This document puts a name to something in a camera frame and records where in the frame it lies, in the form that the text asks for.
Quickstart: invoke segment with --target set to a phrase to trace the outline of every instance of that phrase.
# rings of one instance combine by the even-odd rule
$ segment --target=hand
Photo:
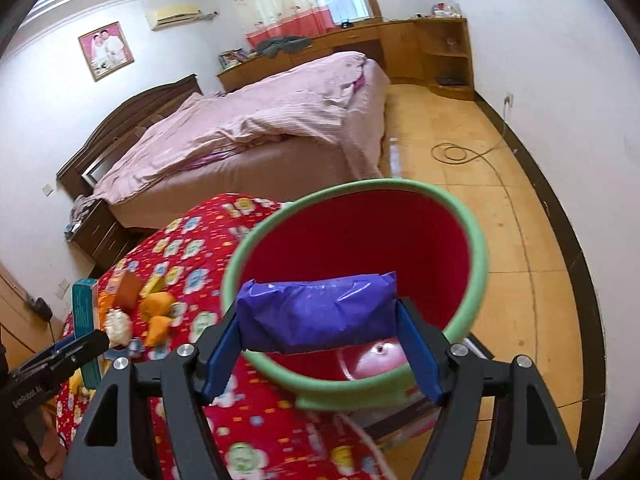
[[[40,456],[47,463],[44,472],[49,478],[59,478],[65,466],[66,449],[60,442],[55,424],[49,413],[44,408],[41,408],[40,411],[47,427],[47,433],[42,441],[42,446],[40,446]],[[29,448],[24,442],[15,442],[15,449],[21,456],[29,454]]]

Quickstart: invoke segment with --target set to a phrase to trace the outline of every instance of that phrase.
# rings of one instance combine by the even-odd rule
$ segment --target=metal screw
[[[527,357],[526,355],[519,355],[518,357],[516,357],[516,364],[520,368],[531,368],[533,361],[531,360],[530,357]]]
[[[126,357],[118,357],[113,362],[113,367],[116,370],[124,370],[124,368],[126,368],[127,366],[129,366],[129,360]]]
[[[190,345],[189,343],[185,343],[184,345],[178,346],[177,353],[180,357],[188,357],[193,354],[195,347]]]
[[[451,353],[457,357],[464,357],[469,353],[469,348],[459,343],[456,343],[451,347]]]

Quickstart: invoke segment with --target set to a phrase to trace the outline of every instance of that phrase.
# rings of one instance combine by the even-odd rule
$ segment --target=pink duvet
[[[123,202],[204,156],[224,158],[282,136],[340,146],[356,178],[375,177],[377,168],[362,149],[340,134],[365,61],[364,54],[341,52],[224,97],[194,94],[146,131],[98,182],[94,196]]]

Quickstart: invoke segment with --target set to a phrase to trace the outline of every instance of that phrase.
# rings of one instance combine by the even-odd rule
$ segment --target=wall socket
[[[56,291],[56,297],[62,300],[65,297],[66,292],[69,290],[70,283],[67,280],[62,280],[58,283],[58,290]]]

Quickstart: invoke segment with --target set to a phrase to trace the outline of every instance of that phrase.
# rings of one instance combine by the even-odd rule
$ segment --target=pink bedsheet
[[[385,100],[389,79],[378,64],[367,59],[365,85],[348,105],[342,136],[357,145],[367,164],[380,161],[385,131]],[[375,177],[382,174],[376,170]],[[299,199],[326,187],[357,180],[339,146],[308,137],[267,142],[225,160],[194,170],[180,171],[111,206],[124,227],[159,229],[191,207],[224,192],[264,196],[277,202]]]
[[[365,62],[364,54],[341,52],[224,97],[194,95],[146,131],[104,175],[94,196],[124,202],[204,155],[231,156],[282,136],[339,146],[356,178],[374,177],[375,165],[341,134]]]

